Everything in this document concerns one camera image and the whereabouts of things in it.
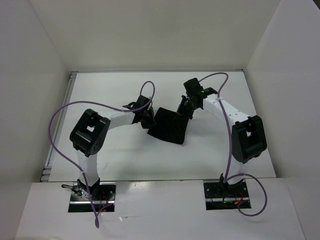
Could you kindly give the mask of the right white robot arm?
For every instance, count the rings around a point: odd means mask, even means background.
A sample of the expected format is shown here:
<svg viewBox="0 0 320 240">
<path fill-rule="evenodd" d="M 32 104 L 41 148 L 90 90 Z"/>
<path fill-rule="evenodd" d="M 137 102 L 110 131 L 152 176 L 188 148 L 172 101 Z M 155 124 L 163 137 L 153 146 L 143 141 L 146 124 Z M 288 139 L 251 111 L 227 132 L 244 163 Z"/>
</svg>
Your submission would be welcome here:
<svg viewBox="0 0 320 240">
<path fill-rule="evenodd" d="M 226 169 L 221 174 L 219 191 L 229 197 L 244 179 L 249 160 L 259 157 L 267 149 L 263 121 L 258 115 L 250 116 L 241 112 L 211 87 L 181 97 L 177 109 L 179 115 L 191 119 L 195 110 L 202 109 L 227 127 L 229 153 Z"/>
</svg>

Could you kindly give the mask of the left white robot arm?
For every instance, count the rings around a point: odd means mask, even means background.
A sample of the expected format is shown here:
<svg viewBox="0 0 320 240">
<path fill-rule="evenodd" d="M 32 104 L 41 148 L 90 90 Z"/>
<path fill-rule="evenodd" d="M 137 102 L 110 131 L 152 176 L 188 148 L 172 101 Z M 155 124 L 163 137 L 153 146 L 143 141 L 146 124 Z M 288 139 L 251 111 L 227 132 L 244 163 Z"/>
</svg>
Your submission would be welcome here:
<svg viewBox="0 0 320 240">
<path fill-rule="evenodd" d="M 152 100 L 143 95 L 124 105 L 121 110 L 108 111 L 104 115 L 88 108 L 78 120 L 69 139 L 76 150 L 81 168 L 77 185 L 88 200 L 96 199 L 100 193 L 98 152 L 103 147 L 108 131 L 138 123 L 143 129 L 156 125 Z"/>
</svg>

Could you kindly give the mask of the black skirt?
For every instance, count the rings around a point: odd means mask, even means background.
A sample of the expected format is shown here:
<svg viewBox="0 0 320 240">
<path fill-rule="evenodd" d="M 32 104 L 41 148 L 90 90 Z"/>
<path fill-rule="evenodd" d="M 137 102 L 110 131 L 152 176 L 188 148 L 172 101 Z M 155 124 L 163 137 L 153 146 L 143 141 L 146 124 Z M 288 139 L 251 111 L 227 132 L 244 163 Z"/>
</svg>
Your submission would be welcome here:
<svg viewBox="0 0 320 240">
<path fill-rule="evenodd" d="M 189 119 L 177 112 L 160 107 L 154 116 L 155 125 L 147 134 L 161 141 L 182 145 Z"/>
</svg>

